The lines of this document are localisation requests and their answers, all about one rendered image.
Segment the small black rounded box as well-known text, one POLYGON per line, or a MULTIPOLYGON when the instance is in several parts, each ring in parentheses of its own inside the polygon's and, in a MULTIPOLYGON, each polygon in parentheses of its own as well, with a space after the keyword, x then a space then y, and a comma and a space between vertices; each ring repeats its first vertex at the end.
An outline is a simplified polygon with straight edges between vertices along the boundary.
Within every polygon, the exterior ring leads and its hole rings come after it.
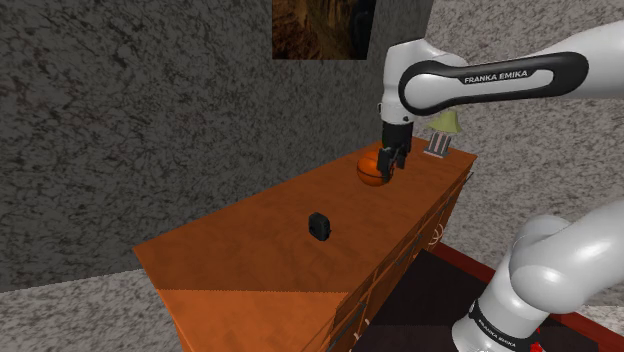
POLYGON ((318 212, 311 214, 308 218, 309 233, 319 241, 326 241, 331 234, 331 224, 329 219, 318 212))

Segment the dark brown wall picture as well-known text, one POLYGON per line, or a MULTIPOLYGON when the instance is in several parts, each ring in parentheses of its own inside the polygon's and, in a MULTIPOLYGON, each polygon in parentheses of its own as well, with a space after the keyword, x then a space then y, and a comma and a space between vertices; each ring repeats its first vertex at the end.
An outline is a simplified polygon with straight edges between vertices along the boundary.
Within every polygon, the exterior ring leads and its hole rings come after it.
POLYGON ((272 0, 272 57, 364 60, 377 0, 272 0))

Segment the orange basketball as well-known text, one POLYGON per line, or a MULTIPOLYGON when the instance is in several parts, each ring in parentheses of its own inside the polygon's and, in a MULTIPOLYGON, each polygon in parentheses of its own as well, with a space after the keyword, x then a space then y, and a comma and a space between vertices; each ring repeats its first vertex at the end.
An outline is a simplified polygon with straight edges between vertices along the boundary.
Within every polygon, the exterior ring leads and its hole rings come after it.
POLYGON ((385 178, 377 169, 378 152, 366 152, 357 162, 358 178, 366 185, 380 187, 387 184, 391 177, 385 178))

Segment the dark red robot stand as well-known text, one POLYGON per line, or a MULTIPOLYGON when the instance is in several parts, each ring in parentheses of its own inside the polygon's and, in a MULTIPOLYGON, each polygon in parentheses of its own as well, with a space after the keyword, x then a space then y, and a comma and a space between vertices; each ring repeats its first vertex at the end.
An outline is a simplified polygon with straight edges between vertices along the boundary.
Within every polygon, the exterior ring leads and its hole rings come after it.
MULTIPOLYGON (((494 273, 444 244, 420 251, 352 352, 457 352, 451 327, 494 273)), ((540 330, 546 352, 624 352, 624 337, 577 313, 552 315, 540 330)))

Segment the green shade table lamp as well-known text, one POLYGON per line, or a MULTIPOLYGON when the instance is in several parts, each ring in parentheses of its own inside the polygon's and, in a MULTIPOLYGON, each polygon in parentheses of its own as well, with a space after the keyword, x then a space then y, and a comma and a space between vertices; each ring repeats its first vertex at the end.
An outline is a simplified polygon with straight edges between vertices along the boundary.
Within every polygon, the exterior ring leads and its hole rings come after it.
POLYGON ((428 123, 428 127, 433 130, 433 134, 423 152, 434 157, 445 158, 449 154, 452 137, 462 131, 457 112, 454 110, 442 112, 428 123))

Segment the orange wooden chest of drawers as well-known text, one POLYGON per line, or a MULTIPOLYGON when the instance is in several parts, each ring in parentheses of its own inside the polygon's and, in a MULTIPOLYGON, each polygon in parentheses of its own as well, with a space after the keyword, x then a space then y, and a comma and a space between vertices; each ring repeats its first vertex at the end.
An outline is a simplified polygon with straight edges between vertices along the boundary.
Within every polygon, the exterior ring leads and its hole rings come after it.
POLYGON ((387 185, 363 184, 353 153, 136 246, 183 352, 351 352, 475 160, 424 147, 387 185), (315 212, 326 241, 309 233, 315 212))

